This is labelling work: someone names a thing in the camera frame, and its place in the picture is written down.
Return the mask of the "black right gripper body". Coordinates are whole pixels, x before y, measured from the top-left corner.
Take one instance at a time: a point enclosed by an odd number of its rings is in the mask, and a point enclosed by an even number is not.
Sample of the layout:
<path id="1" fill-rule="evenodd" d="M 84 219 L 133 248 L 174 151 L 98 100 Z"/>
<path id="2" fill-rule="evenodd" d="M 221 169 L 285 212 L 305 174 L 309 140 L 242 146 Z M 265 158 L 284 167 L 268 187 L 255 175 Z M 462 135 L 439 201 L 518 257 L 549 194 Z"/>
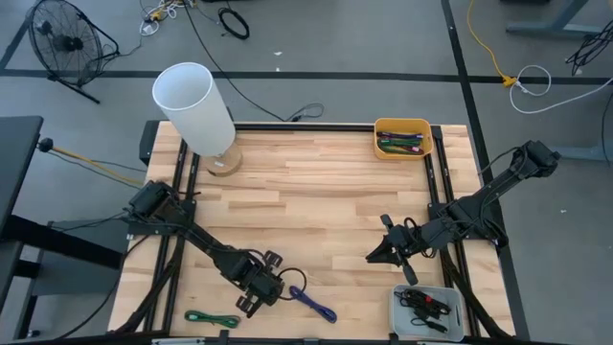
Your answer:
<path id="1" fill-rule="evenodd" d="M 387 229 L 387 234 L 383 237 L 393 247 L 394 252 L 403 257 L 402 272 L 410 286 L 416 285 L 419 280 L 408 259 L 416 254 L 421 254 L 427 259 L 434 259 L 437 250 L 433 249 L 429 242 L 421 234 L 421 227 L 410 217 L 404 219 L 402 224 L 394 224 L 389 215 L 384 214 L 381 221 Z"/>

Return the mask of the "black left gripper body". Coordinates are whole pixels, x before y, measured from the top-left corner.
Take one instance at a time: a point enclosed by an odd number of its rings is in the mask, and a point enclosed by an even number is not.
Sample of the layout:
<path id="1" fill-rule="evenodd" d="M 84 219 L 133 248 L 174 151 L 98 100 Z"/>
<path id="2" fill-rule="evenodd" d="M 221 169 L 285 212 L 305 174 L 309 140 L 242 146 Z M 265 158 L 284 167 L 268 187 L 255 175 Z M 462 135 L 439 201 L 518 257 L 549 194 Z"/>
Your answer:
<path id="1" fill-rule="evenodd" d="M 274 305 L 282 294 L 284 281 L 270 269 L 263 266 L 252 266 L 241 280 L 241 288 L 254 294 L 264 304 Z"/>

